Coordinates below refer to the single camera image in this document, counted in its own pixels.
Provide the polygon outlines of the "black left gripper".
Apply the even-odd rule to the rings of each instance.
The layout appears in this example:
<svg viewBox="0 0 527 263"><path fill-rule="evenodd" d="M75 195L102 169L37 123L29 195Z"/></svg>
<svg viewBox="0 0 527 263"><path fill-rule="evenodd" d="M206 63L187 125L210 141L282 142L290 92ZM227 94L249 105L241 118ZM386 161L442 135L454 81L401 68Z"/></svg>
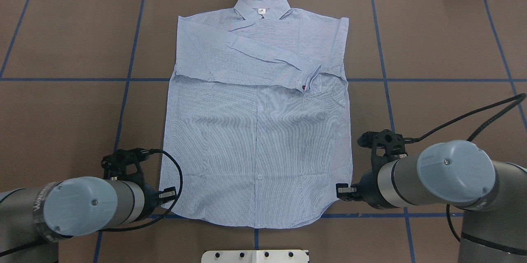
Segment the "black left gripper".
<svg viewBox="0 0 527 263"><path fill-rule="evenodd" d="M158 191L151 185L144 185L142 189L144 194L142 219L149 217L157 207L170 201L175 201L178 198L178 192L175 187L169 187L162 191Z"/></svg>

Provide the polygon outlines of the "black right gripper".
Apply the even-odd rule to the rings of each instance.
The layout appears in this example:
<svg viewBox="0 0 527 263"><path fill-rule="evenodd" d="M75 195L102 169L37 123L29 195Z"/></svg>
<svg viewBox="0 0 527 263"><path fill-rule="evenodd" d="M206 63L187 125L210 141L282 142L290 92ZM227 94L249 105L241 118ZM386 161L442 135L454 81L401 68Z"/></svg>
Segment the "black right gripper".
<svg viewBox="0 0 527 263"><path fill-rule="evenodd" d="M336 184L336 197L346 202L365 202L377 210L389 209L372 172L365 173L357 184Z"/></svg>

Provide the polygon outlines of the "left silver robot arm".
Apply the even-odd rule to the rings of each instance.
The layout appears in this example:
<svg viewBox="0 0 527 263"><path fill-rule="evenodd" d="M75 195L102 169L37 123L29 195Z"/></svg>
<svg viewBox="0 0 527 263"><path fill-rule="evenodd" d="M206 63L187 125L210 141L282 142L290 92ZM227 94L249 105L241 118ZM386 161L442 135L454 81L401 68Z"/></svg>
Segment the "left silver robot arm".
<svg viewBox="0 0 527 263"><path fill-rule="evenodd" d="M96 232L127 232L156 207L175 205L180 190L156 191L132 181L76 177L41 188L1 193L2 263L56 263L59 243Z"/></svg>

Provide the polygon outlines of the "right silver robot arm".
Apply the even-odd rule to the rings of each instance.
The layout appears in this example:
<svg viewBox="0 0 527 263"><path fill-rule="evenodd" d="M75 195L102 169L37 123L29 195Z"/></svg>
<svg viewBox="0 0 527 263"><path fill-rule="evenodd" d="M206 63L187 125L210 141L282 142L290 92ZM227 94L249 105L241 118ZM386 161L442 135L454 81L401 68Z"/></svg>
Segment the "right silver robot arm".
<svg viewBox="0 0 527 263"><path fill-rule="evenodd" d="M387 160L357 184L336 184L344 201L384 210L445 204L464 211L459 263L525 263L526 169L491 160L474 143L454 140Z"/></svg>

